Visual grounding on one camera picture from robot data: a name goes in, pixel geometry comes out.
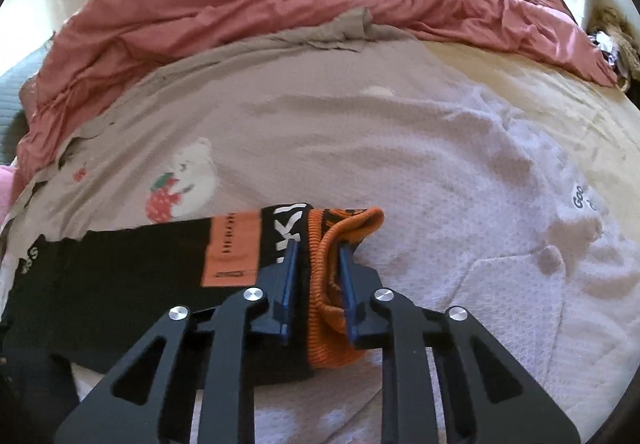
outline small red strawberry print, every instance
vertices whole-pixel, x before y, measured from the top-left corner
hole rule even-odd
[[[75,182],[81,182],[85,176],[86,176],[86,169],[82,167],[73,174],[73,179],[75,180]]]
[[[172,221],[171,206],[180,202],[180,193],[171,193],[172,186],[178,181],[173,177],[167,178],[162,187],[154,186],[151,195],[146,199],[146,217],[153,223]]]

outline orange rectangle print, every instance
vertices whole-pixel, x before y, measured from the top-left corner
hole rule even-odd
[[[260,230],[259,210],[212,218],[201,285],[254,285],[260,262]]]

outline triangular cutout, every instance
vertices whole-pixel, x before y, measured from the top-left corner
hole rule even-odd
[[[480,339],[472,338],[471,347],[482,375],[484,390],[492,404],[522,394],[522,385]]]
[[[154,339],[123,376],[113,383],[111,393],[114,397],[139,406],[146,404],[165,345],[164,338]]]

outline white cartoon character print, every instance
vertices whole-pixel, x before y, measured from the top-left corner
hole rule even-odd
[[[149,220],[172,221],[209,202],[219,182],[210,153],[211,144],[200,138],[174,154],[166,172],[151,186],[145,204]]]

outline wrinkled sheet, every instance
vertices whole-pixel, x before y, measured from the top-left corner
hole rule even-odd
[[[586,439],[638,365],[638,247],[520,110],[356,17],[152,74],[76,132],[15,218],[8,255],[15,262],[39,233],[149,223],[153,183],[169,169],[175,219],[303,199],[379,204],[385,226],[359,260],[420,305],[468,306]],[[92,374],[75,372],[86,392]],[[257,442],[378,442],[379,389],[376,353],[261,388]]]
[[[14,194],[73,130],[153,69],[248,36],[319,25],[354,6],[421,39],[519,52],[605,86],[615,81],[561,0],[89,0],[55,37],[36,80]]]

